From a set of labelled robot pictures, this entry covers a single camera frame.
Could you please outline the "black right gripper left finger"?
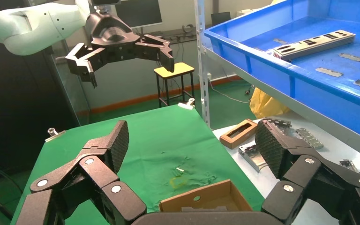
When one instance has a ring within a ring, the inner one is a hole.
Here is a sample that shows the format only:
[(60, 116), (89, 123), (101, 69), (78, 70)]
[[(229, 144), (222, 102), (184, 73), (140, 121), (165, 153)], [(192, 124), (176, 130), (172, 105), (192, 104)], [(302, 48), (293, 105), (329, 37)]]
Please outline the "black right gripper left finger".
[(128, 124), (117, 122), (105, 136), (90, 139), (68, 163), (30, 185), (18, 225), (63, 225), (91, 201), (111, 225), (130, 225), (147, 212), (146, 204), (119, 178), (129, 145)]

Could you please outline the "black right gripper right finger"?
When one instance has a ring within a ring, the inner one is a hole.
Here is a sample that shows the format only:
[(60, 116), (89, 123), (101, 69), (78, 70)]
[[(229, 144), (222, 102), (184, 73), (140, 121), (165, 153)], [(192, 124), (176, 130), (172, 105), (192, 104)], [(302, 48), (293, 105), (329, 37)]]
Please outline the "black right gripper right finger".
[(268, 120), (257, 124), (258, 152), (278, 179), (261, 211), (291, 224), (306, 200), (341, 225), (360, 225), (360, 173), (325, 159), (306, 141), (286, 136)]

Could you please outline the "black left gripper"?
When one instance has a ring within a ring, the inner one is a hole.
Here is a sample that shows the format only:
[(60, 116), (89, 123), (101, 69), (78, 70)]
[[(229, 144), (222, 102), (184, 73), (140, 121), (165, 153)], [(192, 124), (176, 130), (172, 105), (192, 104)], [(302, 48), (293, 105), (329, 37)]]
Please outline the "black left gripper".
[(106, 62), (131, 60), (135, 57), (160, 62), (169, 72), (174, 72), (173, 50), (170, 42), (160, 36), (146, 34), (140, 38), (120, 18), (110, 13), (89, 14), (86, 31), (91, 46), (78, 43), (65, 57), (69, 70), (82, 82), (98, 86), (95, 72)]

